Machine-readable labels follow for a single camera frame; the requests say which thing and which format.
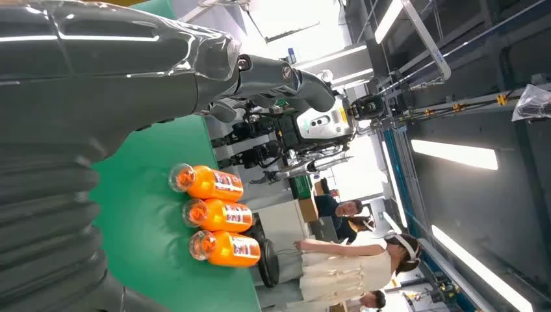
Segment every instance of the white headband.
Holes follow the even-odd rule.
[[[373,227],[371,227],[371,226],[369,225],[369,223],[367,223],[366,220],[362,220],[362,222],[363,222],[363,225],[364,225],[366,228],[368,228],[371,232],[373,232],[373,231],[375,230]]]
[[[388,235],[388,237],[389,238],[396,237],[396,239],[398,239],[400,244],[402,244],[402,246],[407,250],[407,253],[409,253],[409,260],[406,261],[407,263],[417,262],[417,255],[416,255],[415,251],[413,250],[413,248],[411,247],[411,245],[407,242],[407,240],[405,240],[400,234],[397,234],[395,232],[390,233],[390,235]]]

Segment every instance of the green tablecloth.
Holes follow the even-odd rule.
[[[119,151],[96,165],[109,269],[126,286],[178,311],[260,311],[249,270],[191,258],[181,204],[168,172],[177,163],[215,167],[204,119],[188,116],[132,133]]]

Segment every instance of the man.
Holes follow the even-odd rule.
[[[382,291],[368,292],[361,297],[359,301],[364,307],[370,307],[373,309],[382,309],[385,305],[387,305],[387,299]]]
[[[348,238],[348,242],[352,242],[356,239],[356,232],[350,228],[347,221],[343,222],[343,218],[361,213],[363,210],[361,201],[352,200],[337,203],[332,196],[327,194],[315,196],[314,200],[318,207],[318,215],[330,216],[333,219],[333,225],[337,230],[339,240]]]

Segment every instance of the yellow clamp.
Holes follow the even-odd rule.
[[[507,96],[505,94],[498,95],[497,100],[498,100],[499,106],[507,105]]]
[[[465,109],[465,105],[464,104],[453,104],[452,108],[453,108],[454,112],[461,112],[462,110]]]

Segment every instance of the orange bottle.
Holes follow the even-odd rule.
[[[252,267],[260,260],[259,243],[226,231],[199,231],[190,239],[191,256],[223,267]]]
[[[241,179],[207,166],[177,164],[172,168],[168,182],[176,192],[188,192],[194,198],[218,198],[237,202],[243,195]]]
[[[253,225],[253,213],[240,203],[211,198],[189,200],[182,210],[185,224],[208,231],[245,232]]]

